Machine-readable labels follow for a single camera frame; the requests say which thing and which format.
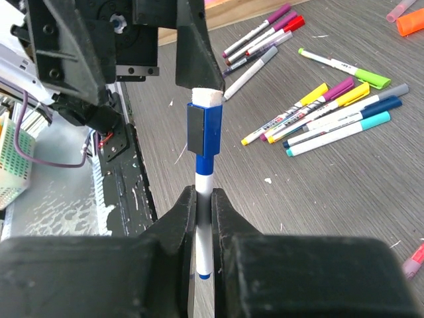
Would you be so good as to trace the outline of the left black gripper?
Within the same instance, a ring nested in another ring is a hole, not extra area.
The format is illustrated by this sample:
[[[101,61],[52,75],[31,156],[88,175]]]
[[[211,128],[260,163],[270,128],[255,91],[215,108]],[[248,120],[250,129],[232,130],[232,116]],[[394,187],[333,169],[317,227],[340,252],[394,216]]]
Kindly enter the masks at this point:
[[[106,85],[158,75],[158,30],[177,26],[176,85],[225,90],[202,0],[26,1],[25,7],[45,87],[103,104]]]

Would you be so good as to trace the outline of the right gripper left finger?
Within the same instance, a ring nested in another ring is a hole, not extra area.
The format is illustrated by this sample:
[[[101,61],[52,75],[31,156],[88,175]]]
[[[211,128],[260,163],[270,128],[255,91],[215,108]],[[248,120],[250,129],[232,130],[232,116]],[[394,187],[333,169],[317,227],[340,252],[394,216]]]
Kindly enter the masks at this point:
[[[136,237],[1,243],[2,317],[192,317],[196,194]]]

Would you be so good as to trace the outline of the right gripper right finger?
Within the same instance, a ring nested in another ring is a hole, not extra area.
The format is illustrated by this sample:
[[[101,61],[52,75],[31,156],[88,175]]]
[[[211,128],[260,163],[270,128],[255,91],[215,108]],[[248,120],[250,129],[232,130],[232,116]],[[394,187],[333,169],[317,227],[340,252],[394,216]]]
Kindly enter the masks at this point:
[[[227,194],[212,195],[216,317],[419,317],[380,240],[265,235]]]

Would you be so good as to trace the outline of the blue cap white marker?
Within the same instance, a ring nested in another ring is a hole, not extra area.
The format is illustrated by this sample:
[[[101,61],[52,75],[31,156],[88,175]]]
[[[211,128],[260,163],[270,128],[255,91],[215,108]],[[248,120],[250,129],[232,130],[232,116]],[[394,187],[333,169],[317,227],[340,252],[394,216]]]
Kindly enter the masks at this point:
[[[214,180],[214,158],[221,148],[223,92],[196,87],[187,104],[187,150],[195,154],[196,191],[196,272],[202,280],[213,271],[211,229],[211,195]]]

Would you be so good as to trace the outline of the orange cap marker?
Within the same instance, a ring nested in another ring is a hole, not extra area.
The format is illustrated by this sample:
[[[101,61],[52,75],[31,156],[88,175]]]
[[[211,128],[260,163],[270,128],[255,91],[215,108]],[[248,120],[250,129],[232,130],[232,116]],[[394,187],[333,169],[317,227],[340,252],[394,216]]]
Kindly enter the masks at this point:
[[[296,131],[303,125],[306,125],[307,123],[310,123],[311,121],[318,119],[319,117],[326,115],[330,111],[338,109],[339,107],[350,105],[354,103],[355,101],[358,101],[359,99],[362,99],[363,97],[367,96],[369,93],[370,93],[369,83],[362,83],[358,87],[336,98],[334,101],[326,105],[320,106],[318,109],[302,117],[300,120],[296,121],[295,123],[283,128],[281,131],[276,132],[272,136],[269,136],[268,142],[270,144],[275,143],[281,140],[283,137]]]

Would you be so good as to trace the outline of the orange highlighter cap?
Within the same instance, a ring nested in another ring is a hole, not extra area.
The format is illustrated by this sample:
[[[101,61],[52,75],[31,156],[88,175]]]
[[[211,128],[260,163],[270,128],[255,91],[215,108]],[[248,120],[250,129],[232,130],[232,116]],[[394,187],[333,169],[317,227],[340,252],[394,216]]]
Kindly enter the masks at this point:
[[[401,16],[396,21],[396,26],[401,36],[408,36],[424,28],[424,8]]]

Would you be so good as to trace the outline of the pink pen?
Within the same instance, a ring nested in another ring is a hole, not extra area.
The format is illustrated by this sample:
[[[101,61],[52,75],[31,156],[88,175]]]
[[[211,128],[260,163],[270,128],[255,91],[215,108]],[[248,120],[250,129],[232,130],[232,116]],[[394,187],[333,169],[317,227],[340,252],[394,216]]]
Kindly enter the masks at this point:
[[[402,271],[408,280],[411,280],[423,265],[423,250],[424,244],[422,243],[419,248],[402,264]]]

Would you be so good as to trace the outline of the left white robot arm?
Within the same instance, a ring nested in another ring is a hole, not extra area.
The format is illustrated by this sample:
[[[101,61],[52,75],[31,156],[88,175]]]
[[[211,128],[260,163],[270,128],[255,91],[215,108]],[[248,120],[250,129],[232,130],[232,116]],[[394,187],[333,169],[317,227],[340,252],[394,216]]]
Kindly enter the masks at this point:
[[[26,1],[23,40],[53,108],[76,126],[109,132],[118,120],[107,91],[158,75],[158,31],[177,32],[176,84],[222,91],[202,1]]]

